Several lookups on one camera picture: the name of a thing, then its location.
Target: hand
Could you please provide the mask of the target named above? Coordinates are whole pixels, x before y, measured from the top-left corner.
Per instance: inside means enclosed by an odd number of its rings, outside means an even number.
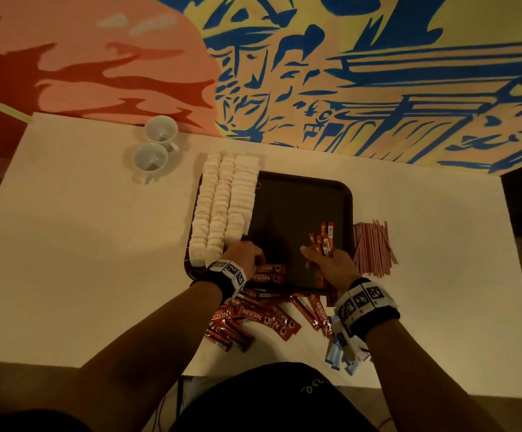
[[[321,273],[339,291],[339,297],[349,290],[351,283],[361,277],[351,256],[347,252],[335,249],[333,257],[317,253],[312,247],[302,245],[300,252],[308,261],[307,268],[318,266]]]
[[[263,251],[252,241],[239,241],[229,246],[221,259],[227,259],[239,265],[245,271],[247,280],[255,274],[257,265],[265,263]]]

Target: black wristband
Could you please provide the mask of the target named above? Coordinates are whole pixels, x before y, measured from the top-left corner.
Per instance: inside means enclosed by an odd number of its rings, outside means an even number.
[[[365,277],[351,283],[335,308],[350,336],[357,335],[363,341],[373,327],[401,317],[397,305],[386,290]]]
[[[234,297],[246,282],[245,272],[235,262],[219,260],[213,262],[192,283],[211,282],[219,287],[223,299],[221,304]]]

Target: painted wall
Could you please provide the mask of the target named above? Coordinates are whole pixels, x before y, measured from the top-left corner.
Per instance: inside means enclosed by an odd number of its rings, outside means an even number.
[[[34,111],[522,166],[522,0],[0,0],[0,177]]]

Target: cup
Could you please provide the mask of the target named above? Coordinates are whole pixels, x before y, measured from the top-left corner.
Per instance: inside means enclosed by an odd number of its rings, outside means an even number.
[[[160,175],[167,161],[169,160],[169,152],[161,144],[142,145],[135,153],[135,166],[137,169],[145,173],[145,185],[151,179]]]
[[[164,147],[170,145],[176,152],[180,151],[180,148],[173,142],[173,138],[177,136],[178,132],[177,122],[166,115],[158,115],[145,123],[145,136],[151,142]]]

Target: person's left hand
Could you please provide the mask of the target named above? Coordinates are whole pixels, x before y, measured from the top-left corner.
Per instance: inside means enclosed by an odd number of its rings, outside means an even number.
[[[257,265],[265,263],[265,254],[252,241],[239,241],[229,246],[221,259],[235,262],[245,271],[246,280],[249,280],[255,274]]]

